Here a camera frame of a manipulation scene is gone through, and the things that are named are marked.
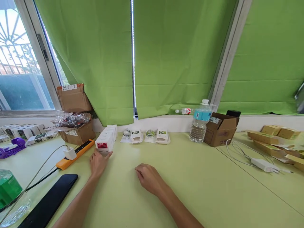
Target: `green curtain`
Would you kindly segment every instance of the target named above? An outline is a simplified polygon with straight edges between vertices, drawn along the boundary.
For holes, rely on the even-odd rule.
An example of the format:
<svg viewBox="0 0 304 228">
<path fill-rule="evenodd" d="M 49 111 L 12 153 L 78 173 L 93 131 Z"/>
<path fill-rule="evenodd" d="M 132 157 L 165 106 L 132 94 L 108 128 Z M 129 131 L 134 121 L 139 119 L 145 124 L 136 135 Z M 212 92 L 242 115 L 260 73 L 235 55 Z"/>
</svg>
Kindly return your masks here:
<svg viewBox="0 0 304 228">
<path fill-rule="evenodd" d="M 304 1 L 254 0 L 218 112 L 296 114 L 304 78 Z"/>
<path fill-rule="evenodd" d="M 134 1 L 140 119 L 207 99 L 235 0 Z"/>
<path fill-rule="evenodd" d="M 72 83 L 103 126 L 133 123 L 130 0 L 35 0 Z"/>
</svg>

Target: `black phone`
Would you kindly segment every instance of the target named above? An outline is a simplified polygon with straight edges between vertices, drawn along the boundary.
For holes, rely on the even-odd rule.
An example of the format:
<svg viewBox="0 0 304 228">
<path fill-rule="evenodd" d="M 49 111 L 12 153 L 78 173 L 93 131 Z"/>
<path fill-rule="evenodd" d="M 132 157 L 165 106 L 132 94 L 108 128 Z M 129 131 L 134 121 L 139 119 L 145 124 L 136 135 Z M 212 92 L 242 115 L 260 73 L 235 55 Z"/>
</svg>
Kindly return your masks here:
<svg viewBox="0 0 304 228">
<path fill-rule="evenodd" d="M 77 178 L 77 174 L 62 175 L 18 228 L 45 228 Z"/>
</svg>

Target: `white cable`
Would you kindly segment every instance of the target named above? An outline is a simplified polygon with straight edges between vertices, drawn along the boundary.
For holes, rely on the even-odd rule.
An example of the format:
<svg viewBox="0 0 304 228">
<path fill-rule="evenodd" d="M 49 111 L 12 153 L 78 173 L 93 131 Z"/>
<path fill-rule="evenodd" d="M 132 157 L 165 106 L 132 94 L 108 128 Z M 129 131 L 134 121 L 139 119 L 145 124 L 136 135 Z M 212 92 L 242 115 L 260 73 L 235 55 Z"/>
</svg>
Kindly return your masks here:
<svg viewBox="0 0 304 228">
<path fill-rule="evenodd" d="M 40 172 L 40 170 L 42 169 L 42 167 L 44 166 L 44 164 L 50 159 L 50 157 L 60 148 L 58 147 L 56 150 L 54 150 L 54 152 L 47 158 L 47 160 L 43 163 L 43 165 L 40 167 L 40 169 L 38 170 L 38 172 L 36 173 L 36 175 L 34 176 L 34 178 L 31 180 L 31 182 L 28 184 L 28 186 L 21 192 L 21 194 L 19 195 L 17 201 L 11 206 L 9 212 L 4 216 L 4 218 L 1 220 L 0 225 L 2 224 L 2 222 L 5 220 L 5 218 L 9 215 L 9 213 L 12 211 L 12 209 L 15 207 L 15 205 L 18 203 L 18 201 L 21 199 L 21 197 L 23 196 L 23 194 L 25 193 L 25 190 L 27 190 L 27 188 L 30 186 L 30 184 L 33 182 L 33 180 L 36 178 L 36 176 L 38 175 L 38 173 Z"/>
<path fill-rule="evenodd" d="M 228 139 L 228 140 L 226 141 L 226 148 L 227 148 L 227 152 L 228 152 L 228 154 L 229 154 L 230 157 L 232 157 L 234 160 L 236 160 L 236 161 L 238 161 L 238 162 L 240 162 L 240 163 L 243 163 L 243 164 L 245 164 L 245 165 L 252 166 L 252 167 L 257 167 L 257 166 L 255 166 L 255 165 L 253 165 L 253 164 L 248 164 L 248 163 L 242 162 L 242 161 L 236 159 L 235 157 L 233 157 L 233 156 L 230 154 L 230 152 L 229 152 L 229 148 L 228 148 L 228 142 L 229 142 L 229 141 L 231 141 L 231 145 L 233 146 L 233 148 L 234 148 L 241 156 L 247 158 L 249 161 L 251 160 L 251 157 L 248 156 L 247 154 L 245 154 L 245 152 L 243 151 L 243 149 L 240 147 L 240 145 L 239 145 L 238 143 L 243 144 L 243 145 L 245 145 L 245 146 L 247 146 L 247 145 L 244 144 L 244 143 L 238 142 L 238 141 L 233 141 L 232 139 Z M 264 154 L 262 154 L 262 153 L 260 153 L 260 152 L 258 152 L 258 151 L 256 151 L 256 150 L 254 150 L 254 149 L 251 148 L 250 146 L 247 146 L 247 147 L 248 147 L 249 149 L 251 149 L 251 150 L 257 152 L 258 154 L 262 155 L 262 156 L 265 158 L 266 161 L 270 161 L 270 162 L 274 165 L 274 162 L 273 162 L 270 158 L 268 158 L 267 156 L 265 156 Z"/>
</svg>

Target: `window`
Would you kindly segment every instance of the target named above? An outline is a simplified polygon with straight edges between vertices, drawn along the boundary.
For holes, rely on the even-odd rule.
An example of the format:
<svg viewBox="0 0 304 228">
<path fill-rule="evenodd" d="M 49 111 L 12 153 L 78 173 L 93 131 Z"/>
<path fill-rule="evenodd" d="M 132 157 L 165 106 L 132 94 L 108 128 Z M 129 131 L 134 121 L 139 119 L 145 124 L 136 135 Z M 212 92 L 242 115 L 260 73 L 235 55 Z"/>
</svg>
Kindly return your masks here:
<svg viewBox="0 0 304 228">
<path fill-rule="evenodd" d="M 61 109 L 56 86 L 68 83 L 29 3 L 0 1 L 0 116 L 52 115 Z"/>
</svg>

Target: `blue bottle label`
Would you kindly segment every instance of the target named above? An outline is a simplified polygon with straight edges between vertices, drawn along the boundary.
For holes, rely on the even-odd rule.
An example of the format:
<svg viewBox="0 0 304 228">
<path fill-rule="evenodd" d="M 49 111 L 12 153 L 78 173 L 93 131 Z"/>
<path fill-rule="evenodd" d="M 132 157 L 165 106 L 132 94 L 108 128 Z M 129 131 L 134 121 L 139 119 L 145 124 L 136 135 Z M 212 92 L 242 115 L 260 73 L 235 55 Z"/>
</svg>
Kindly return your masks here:
<svg viewBox="0 0 304 228">
<path fill-rule="evenodd" d="M 195 111 L 194 112 L 194 118 L 201 121 L 209 121 L 211 116 L 211 112 L 200 112 Z"/>
</svg>

